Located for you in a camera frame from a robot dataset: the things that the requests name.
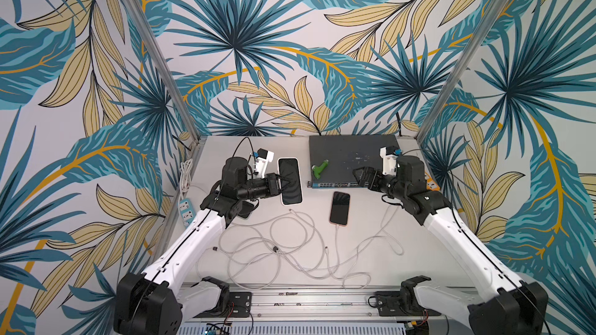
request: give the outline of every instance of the black mounting plate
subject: black mounting plate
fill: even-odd
[[[250,317],[250,308],[253,304],[253,293],[249,291],[231,292],[229,293],[228,307],[234,309],[229,315],[230,318],[248,318]],[[203,312],[195,316],[195,318],[225,318],[229,314],[229,310],[224,312],[224,315],[213,315],[208,312]]]

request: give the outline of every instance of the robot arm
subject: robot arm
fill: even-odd
[[[175,334],[180,325],[202,312],[227,310],[227,283],[205,277],[195,286],[181,289],[184,278],[203,252],[213,245],[238,215],[248,215],[256,200],[279,195],[279,175],[264,174],[273,153],[259,149],[255,156],[256,178],[248,177],[248,161],[232,157],[222,169],[222,180],[212,188],[193,222],[174,244],[141,274],[128,273],[118,283],[114,330],[119,334]]]
[[[481,302],[419,276],[404,281],[399,306],[405,312],[433,309],[470,327],[475,334],[540,334],[548,296],[540,284],[525,283],[472,233],[438,191],[427,190],[424,164],[382,148],[383,170],[354,170],[360,186],[398,199],[403,208],[437,237],[477,288]]]

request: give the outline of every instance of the metal vent grille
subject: metal vent grille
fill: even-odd
[[[209,327],[205,323],[185,323],[178,335],[204,335]],[[250,323],[242,322],[225,327],[230,335],[247,335]],[[347,322],[262,322],[255,323],[251,335],[405,335],[400,323],[362,324]]]

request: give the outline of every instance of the tabletop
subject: tabletop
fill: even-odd
[[[191,200],[195,210],[198,211],[197,217],[202,218],[205,214],[205,211],[199,211],[199,205],[205,198],[206,192],[211,189],[216,181],[220,180],[225,160],[232,155],[234,148],[241,139],[241,137],[225,136],[210,136],[207,138],[192,177],[190,191],[187,194],[187,198]],[[395,242],[391,242],[389,239],[374,239],[366,250],[358,254],[358,261],[352,269],[352,273],[367,272],[370,275],[369,286],[399,286],[403,280],[418,275],[431,277],[433,281],[443,286],[472,286],[466,273],[436,237],[419,225],[405,210],[382,202],[380,193],[362,188],[308,188],[306,183],[310,181],[311,166],[308,137],[251,137],[251,141],[255,151],[263,148],[275,153],[275,158],[272,163],[269,163],[266,172],[277,172],[277,158],[298,159],[303,201],[298,205],[285,206],[281,203],[280,197],[262,199],[259,207],[247,220],[236,217],[235,224],[258,224],[288,213],[290,209],[295,212],[303,212],[314,220],[315,227],[323,238],[324,246],[328,247],[331,265],[334,265],[337,260],[336,226],[329,223],[329,213],[333,192],[342,191],[350,194],[350,209],[347,226],[339,227],[337,231],[337,245],[341,262],[352,257],[357,245],[375,235],[379,231],[381,223],[386,223],[395,213],[385,231],[399,241],[403,246],[404,254],[397,256],[392,251],[391,247],[393,247],[393,250],[400,251]],[[398,144],[404,152],[412,150],[408,154],[422,158],[414,139],[398,138]],[[249,154],[250,145],[248,140],[245,140],[236,155],[248,158]],[[256,228],[264,237],[270,238],[270,226],[271,223]],[[306,228],[310,237],[313,230],[309,227]],[[279,245],[285,246],[300,244],[305,235],[304,229],[296,221],[287,219],[276,222],[271,231]],[[170,244],[182,233],[183,223],[179,219],[171,235]],[[255,230],[236,227],[224,234],[221,243],[224,249],[234,250],[242,241],[256,236],[257,232]],[[312,241],[296,252],[294,257],[302,267],[310,268],[316,265],[323,256],[323,248],[319,237],[315,236]],[[234,259],[249,262],[256,255],[267,251],[263,244],[259,244],[237,253]],[[229,282],[228,261],[228,257],[221,251],[208,249],[200,258],[196,269],[189,273],[185,281],[188,283],[196,282],[199,279],[198,277],[210,275]],[[354,260],[341,266],[335,275],[343,277],[353,262]],[[274,277],[278,264],[275,256],[267,257],[248,266],[242,273],[237,275],[235,280],[240,284],[268,283]],[[327,275],[325,258],[319,267],[325,268],[325,270],[314,271],[312,275]],[[230,271],[235,274],[241,268],[240,265],[232,264]],[[356,277],[345,281],[346,287],[356,287],[364,283],[366,283],[365,277]],[[275,284],[287,287],[320,285],[339,287],[342,285],[342,281],[332,278],[312,279],[282,260]]]

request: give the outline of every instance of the smartphone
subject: smartphone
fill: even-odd
[[[345,227],[347,225],[347,212],[350,210],[350,195],[336,191],[333,193],[332,212],[329,222]]]
[[[298,159],[279,158],[277,160],[279,176],[284,179],[281,183],[281,203],[284,205],[297,205],[302,203],[302,187],[300,186],[300,171]]]

